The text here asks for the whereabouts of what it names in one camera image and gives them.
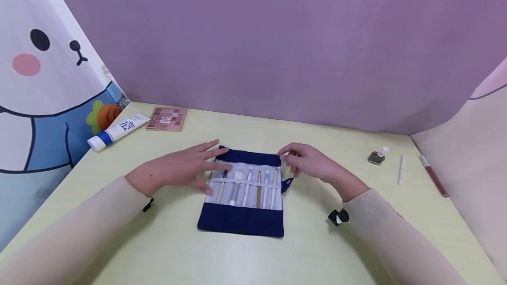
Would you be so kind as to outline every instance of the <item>eyeshadow palette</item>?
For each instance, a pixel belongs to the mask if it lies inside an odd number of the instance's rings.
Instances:
[[[156,106],[146,125],[149,131],[181,131],[187,116],[186,108]]]

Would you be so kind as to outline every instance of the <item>tabletop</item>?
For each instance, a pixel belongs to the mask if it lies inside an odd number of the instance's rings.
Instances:
[[[116,121],[137,112],[149,116],[154,106],[132,102]],[[451,200],[434,187],[409,136],[200,110],[188,111],[182,132],[139,128],[101,152],[87,152],[0,260],[137,165],[217,138],[233,149],[273,154],[290,142],[313,145],[375,188],[469,284],[503,284]],[[368,163],[367,156],[383,146],[389,152],[382,165]],[[328,184],[305,175],[295,179],[283,196],[283,238],[199,231],[204,197],[187,187],[160,189],[151,209],[104,249],[77,284],[389,284],[378,259],[347,224],[326,220],[341,209]]]

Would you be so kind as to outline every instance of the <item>nail polish cap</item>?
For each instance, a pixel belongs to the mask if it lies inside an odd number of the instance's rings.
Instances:
[[[389,148],[388,147],[382,147],[378,152],[377,152],[377,155],[380,156],[380,157],[383,157],[384,155],[386,155],[386,153],[389,151]]]

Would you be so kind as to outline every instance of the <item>makeup brush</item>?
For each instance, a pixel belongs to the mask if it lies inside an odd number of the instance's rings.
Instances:
[[[252,179],[252,171],[254,170],[253,168],[254,168],[253,166],[250,166],[250,171],[248,171],[248,178],[246,179],[248,182],[246,183],[245,195],[243,196],[243,203],[241,205],[242,207],[246,206],[246,198],[248,197],[248,188],[250,187],[250,180]]]
[[[243,179],[243,173],[242,172],[234,172],[234,178],[235,179]],[[236,204],[236,199],[238,198],[239,193],[239,183],[234,183],[234,187],[232,188],[231,192],[231,201],[229,202],[229,205],[234,206]]]
[[[278,175],[278,169],[275,168],[275,175],[273,176],[273,184],[276,185],[276,176]],[[273,190],[271,191],[271,210],[273,210],[273,206],[275,204],[275,194],[276,194],[276,188],[273,187]]]
[[[224,171],[224,176],[222,178],[227,178],[227,169]],[[225,182],[220,183],[219,199],[217,199],[217,204],[220,204],[220,197],[221,197],[221,192],[224,191],[224,184],[225,184]]]
[[[269,169],[266,169],[266,179],[264,179],[264,184],[267,184],[269,181]],[[264,187],[264,200],[262,202],[262,208],[266,209],[266,197],[268,197],[268,188]]]
[[[259,171],[259,178],[258,178],[258,182],[262,183],[262,179],[261,179],[262,175],[261,175],[261,171]],[[261,186],[257,186],[257,208],[260,208],[261,207]]]

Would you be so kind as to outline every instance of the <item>purple backdrop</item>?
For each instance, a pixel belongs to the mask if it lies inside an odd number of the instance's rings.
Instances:
[[[442,124],[507,56],[506,0],[65,1],[133,100],[369,131]]]

